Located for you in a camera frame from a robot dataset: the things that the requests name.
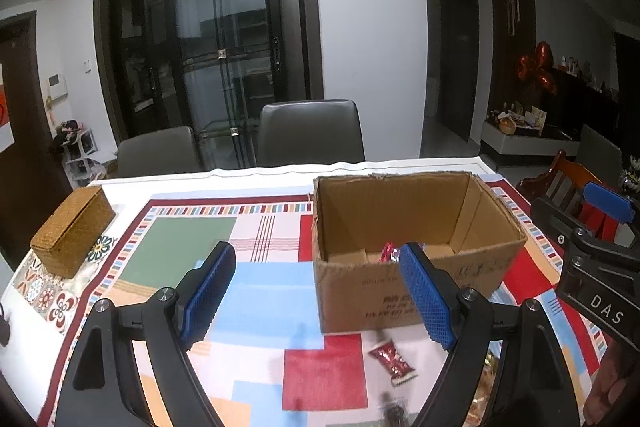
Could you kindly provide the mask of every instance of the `metal bolt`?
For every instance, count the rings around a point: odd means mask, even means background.
[[[174,296],[174,289],[165,286],[164,288],[160,288],[158,290],[157,295],[159,301],[168,301],[171,297]]]
[[[94,304],[94,308],[97,312],[103,312],[109,307],[109,299],[100,299]]]
[[[538,302],[536,299],[527,299],[526,301],[524,301],[524,303],[532,312],[537,312],[540,308],[542,308],[540,302]]]
[[[462,288],[460,293],[465,301],[475,301],[478,298],[478,290],[474,288]]]

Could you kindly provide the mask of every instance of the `dining table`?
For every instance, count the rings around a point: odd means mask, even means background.
[[[30,251],[2,293],[10,325],[0,371],[40,427],[54,425],[71,353],[94,303],[146,301],[200,266],[218,241],[236,252],[236,272],[203,341],[188,352],[226,427],[374,427],[381,404],[399,399],[413,417],[447,352],[424,325],[322,334],[312,262],[318,176],[467,171],[488,184],[527,233],[491,300],[536,298],[547,313],[582,410],[607,344],[602,332],[554,291],[562,250],[529,219],[529,202],[479,157],[291,165],[109,179],[115,217],[72,279],[50,274]],[[393,386],[369,351],[393,340],[417,376]],[[500,344],[492,349],[499,354]],[[154,423],[170,426],[146,346],[134,341]]]

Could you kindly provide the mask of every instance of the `wicker box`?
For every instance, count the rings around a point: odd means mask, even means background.
[[[113,216],[101,187],[77,188],[36,232],[31,248],[52,274],[70,279]]]

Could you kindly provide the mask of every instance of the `red balloon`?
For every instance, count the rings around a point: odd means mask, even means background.
[[[542,86],[542,88],[546,92],[550,92],[554,95],[558,93],[558,85],[556,84],[556,80],[548,71],[538,68],[538,70],[536,71],[536,80],[540,83],[540,86]]]
[[[516,76],[520,80],[525,80],[534,68],[533,58],[529,55],[522,55],[516,63]]]
[[[554,54],[548,42],[541,41],[536,46],[536,67],[550,70],[554,65]]]

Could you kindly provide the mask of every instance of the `gold candy wrapper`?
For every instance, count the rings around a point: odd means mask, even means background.
[[[469,412],[466,414],[464,427],[478,427],[480,425],[484,411],[486,410],[486,405],[489,402],[491,389],[494,387],[495,373],[498,370],[499,361],[500,359],[496,358],[491,351],[487,351],[486,357],[484,357],[482,375],[478,382],[474,400],[471,403]]]

